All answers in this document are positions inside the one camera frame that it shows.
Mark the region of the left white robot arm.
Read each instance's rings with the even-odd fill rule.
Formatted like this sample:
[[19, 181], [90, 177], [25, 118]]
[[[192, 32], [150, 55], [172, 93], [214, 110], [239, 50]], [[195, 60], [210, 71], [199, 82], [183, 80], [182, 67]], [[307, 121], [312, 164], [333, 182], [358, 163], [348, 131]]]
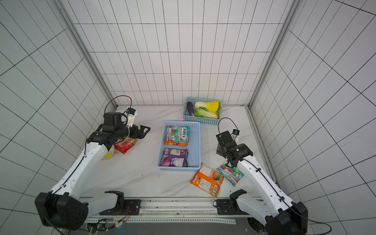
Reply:
[[83, 187], [97, 164], [111, 150], [113, 145], [126, 138], [143, 139], [150, 127], [136, 126], [138, 112], [128, 108], [126, 112], [107, 112], [101, 124], [85, 141], [79, 158], [62, 179], [47, 193], [39, 193], [35, 206], [44, 226], [77, 230], [87, 218], [100, 212], [122, 214], [126, 208], [124, 194], [106, 191], [103, 196], [81, 199]]

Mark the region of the large light blue basket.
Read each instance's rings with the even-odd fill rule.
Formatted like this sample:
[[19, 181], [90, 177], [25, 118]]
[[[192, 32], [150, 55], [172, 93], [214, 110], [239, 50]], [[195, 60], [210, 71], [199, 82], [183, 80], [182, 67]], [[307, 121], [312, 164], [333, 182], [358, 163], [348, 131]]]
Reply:
[[[189, 142], [186, 147], [183, 146], [174, 146], [164, 144], [164, 136], [167, 134], [167, 128], [169, 126], [187, 126], [190, 128], [189, 131]], [[164, 123], [162, 131], [162, 140], [160, 144], [160, 150], [157, 158], [157, 168], [160, 170], [173, 170], [173, 171], [198, 171], [201, 167], [201, 132], [200, 132], [200, 123], [194, 121], [174, 121], [169, 120]], [[176, 166], [160, 166], [160, 163], [163, 158], [163, 153], [165, 148], [173, 149], [186, 149], [188, 151], [188, 166], [185, 167], [176, 167]]]

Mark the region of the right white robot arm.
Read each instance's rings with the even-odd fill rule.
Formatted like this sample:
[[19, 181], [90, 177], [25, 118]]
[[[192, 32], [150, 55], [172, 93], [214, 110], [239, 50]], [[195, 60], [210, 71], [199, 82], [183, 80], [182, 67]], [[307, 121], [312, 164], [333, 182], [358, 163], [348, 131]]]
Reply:
[[232, 212], [246, 213], [259, 222], [269, 235], [304, 235], [308, 229], [308, 209], [287, 196], [261, 167], [245, 144], [237, 144], [229, 131], [216, 135], [219, 152], [239, 169], [262, 197], [259, 202], [243, 189], [232, 193]]

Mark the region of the orange snack bag front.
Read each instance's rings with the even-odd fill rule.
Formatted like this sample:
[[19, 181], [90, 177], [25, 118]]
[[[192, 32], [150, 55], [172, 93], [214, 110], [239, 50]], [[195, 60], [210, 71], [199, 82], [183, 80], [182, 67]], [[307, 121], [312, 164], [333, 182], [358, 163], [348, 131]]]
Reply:
[[217, 198], [223, 180], [224, 176], [202, 163], [190, 183]]

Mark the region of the orange candy bag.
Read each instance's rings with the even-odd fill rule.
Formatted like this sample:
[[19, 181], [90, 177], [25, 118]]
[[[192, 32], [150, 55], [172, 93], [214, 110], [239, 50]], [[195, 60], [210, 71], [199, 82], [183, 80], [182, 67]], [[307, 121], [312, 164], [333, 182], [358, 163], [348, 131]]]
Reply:
[[164, 141], [164, 145], [170, 145], [170, 146], [182, 146], [186, 147], [189, 143], [187, 142], [174, 142], [174, 141]]

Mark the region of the teal red Fox's candy bag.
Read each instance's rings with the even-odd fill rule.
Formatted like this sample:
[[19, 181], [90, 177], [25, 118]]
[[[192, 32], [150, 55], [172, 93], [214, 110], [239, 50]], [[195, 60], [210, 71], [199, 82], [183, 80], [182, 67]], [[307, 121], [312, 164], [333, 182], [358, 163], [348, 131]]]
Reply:
[[235, 166], [230, 166], [230, 164], [220, 165], [216, 171], [224, 176], [233, 186], [235, 186], [244, 174]]

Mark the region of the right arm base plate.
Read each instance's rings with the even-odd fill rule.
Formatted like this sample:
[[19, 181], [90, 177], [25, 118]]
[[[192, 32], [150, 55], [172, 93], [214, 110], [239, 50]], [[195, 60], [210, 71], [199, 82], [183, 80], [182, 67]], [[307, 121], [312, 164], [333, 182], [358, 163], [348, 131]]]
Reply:
[[216, 207], [218, 215], [240, 214], [237, 205], [231, 199], [217, 199], [213, 205]]

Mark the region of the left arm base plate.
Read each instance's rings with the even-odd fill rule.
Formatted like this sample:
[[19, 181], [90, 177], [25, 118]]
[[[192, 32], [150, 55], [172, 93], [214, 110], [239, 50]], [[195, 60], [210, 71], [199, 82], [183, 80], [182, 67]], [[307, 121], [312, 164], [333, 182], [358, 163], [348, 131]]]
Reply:
[[126, 199], [123, 205], [122, 215], [139, 215], [141, 208], [141, 200]]

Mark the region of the purple candy bag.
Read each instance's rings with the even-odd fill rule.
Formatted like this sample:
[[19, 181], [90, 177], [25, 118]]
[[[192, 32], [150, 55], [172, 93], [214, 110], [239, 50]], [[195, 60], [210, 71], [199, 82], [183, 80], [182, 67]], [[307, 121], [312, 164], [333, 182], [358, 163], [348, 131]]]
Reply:
[[165, 167], [187, 167], [188, 150], [165, 148], [159, 166]]

